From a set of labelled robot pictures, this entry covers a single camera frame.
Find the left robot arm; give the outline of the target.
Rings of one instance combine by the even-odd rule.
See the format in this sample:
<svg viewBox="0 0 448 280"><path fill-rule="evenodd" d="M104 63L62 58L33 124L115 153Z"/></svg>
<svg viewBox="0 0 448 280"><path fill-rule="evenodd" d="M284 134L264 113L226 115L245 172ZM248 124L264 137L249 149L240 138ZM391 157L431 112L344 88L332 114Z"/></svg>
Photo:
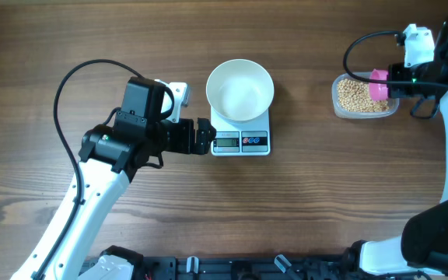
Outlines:
<svg viewBox="0 0 448 280"><path fill-rule="evenodd" d="M78 173L49 226L14 279L144 279L143 256L112 246L87 270L82 266L107 214L137 170L163 152L205 155L215 138L210 121L180 117L190 87L185 82L131 78L121 107L86 132Z"/></svg>

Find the pink plastic scoop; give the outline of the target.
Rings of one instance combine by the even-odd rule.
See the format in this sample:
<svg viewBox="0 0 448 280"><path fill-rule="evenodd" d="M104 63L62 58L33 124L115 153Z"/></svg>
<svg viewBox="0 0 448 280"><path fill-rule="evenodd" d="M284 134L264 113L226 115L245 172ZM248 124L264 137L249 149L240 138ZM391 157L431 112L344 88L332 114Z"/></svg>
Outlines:
<svg viewBox="0 0 448 280"><path fill-rule="evenodd" d="M387 70L373 69L370 75L370 79L386 82L388 77ZM369 96L373 101L383 101L389 98L387 85L384 83L369 84Z"/></svg>

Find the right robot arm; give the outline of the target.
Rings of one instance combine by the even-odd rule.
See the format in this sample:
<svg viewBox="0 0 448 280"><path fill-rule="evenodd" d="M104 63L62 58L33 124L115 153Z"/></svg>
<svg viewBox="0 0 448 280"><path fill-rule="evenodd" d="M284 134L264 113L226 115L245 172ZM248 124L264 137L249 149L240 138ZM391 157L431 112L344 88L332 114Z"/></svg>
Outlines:
<svg viewBox="0 0 448 280"><path fill-rule="evenodd" d="M383 277L448 276L448 18L437 38L415 24L392 34L404 47L404 61L371 73L365 80L370 96L434 100L433 110L442 114L445 125L446 179L438 205L409 219L400 236L362 243L355 255L356 267Z"/></svg>

